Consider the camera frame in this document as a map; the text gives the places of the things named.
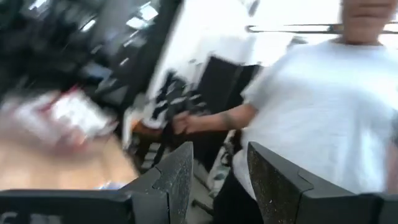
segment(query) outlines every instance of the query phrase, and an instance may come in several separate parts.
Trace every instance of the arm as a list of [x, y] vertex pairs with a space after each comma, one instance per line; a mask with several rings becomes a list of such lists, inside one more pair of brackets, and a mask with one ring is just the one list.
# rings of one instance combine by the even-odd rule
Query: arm
[[203, 116], [199, 131], [225, 131], [242, 129], [249, 125], [266, 102], [269, 72], [264, 70], [241, 93], [244, 104], [218, 114]]
[[198, 131], [224, 131], [246, 127], [257, 114], [257, 109], [249, 103], [218, 114], [203, 116]]

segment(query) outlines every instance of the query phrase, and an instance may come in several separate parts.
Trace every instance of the desk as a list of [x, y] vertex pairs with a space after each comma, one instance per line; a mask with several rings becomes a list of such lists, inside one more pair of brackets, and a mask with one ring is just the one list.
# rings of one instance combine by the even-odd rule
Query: desk
[[90, 155], [60, 156], [0, 140], [0, 190], [91, 190], [112, 181], [129, 183], [139, 175], [115, 137], [98, 140]]

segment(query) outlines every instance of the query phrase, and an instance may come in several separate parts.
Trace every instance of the black object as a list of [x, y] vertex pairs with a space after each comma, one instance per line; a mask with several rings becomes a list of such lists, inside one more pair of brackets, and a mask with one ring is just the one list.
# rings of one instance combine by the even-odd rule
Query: black object
[[[227, 142], [224, 142], [224, 148], [225, 148], [225, 152], [224, 152], [224, 154], [221, 156], [221, 165], [223, 165], [223, 166], [225, 166], [225, 167], [232, 167], [232, 162], [233, 162], [233, 156], [238, 152], [238, 151], [240, 151], [241, 149], [242, 149], [242, 147], [241, 147], [241, 135], [242, 135], [242, 133], [241, 133], [241, 130], [237, 130], [236, 132], [235, 132], [235, 134], [234, 134], [234, 136], [232, 136]], [[204, 181], [204, 180], [202, 180], [201, 179], [201, 177], [199, 177], [198, 175], [195, 175], [194, 174], [194, 177], [196, 178], [196, 180], [204, 187], [204, 188], [206, 188], [207, 189], [207, 191], [210, 191], [210, 189], [208, 189], [208, 187], [207, 187], [207, 184], [206, 184], [206, 182]], [[231, 201], [237, 201], [237, 200], [239, 200], [238, 198], [235, 198], [235, 199], [229, 199], [229, 202], [231, 202]], [[207, 214], [209, 214], [209, 215], [211, 215], [211, 216], [213, 216], [215, 213], [214, 213], [214, 211], [213, 211], [213, 206], [212, 205], [207, 205], [207, 204], [205, 204], [205, 203], [203, 203], [203, 202], [201, 202], [198, 198], [194, 198], [193, 200], [192, 200], [192, 206], [197, 206], [197, 207], [199, 207], [199, 208], [201, 208], [202, 210], [204, 210]]]
[[166, 125], [163, 129], [162, 134], [160, 136], [160, 146], [157, 149], [156, 155], [154, 157], [154, 162], [152, 163], [151, 167], [156, 166], [163, 158], [164, 152], [167, 149], [168, 143], [172, 141], [173, 128], [171, 124]]
[[8, 190], [0, 193], [0, 223], [185, 223], [193, 149], [185, 143], [120, 190]]
[[[252, 80], [258, 68], [258, 65], [237, 65], [215, 55], [210, 57], [198, 86], [198, 91], [210, 112], [219, 113], [239, 106], [243, 102], [241, 92]], [[218, 131], [193, 136], [195, 158], [208, 172], [213, 167], [227, 135], [227, 131]]]
[[213, 201], [212, 224], [261, 224], [262, 216], [257, 202], [246, 192], [232, 170]]
[[355, 195], [249, 143], [250, 178], [266, 224], [395, 223], [398, 197]]

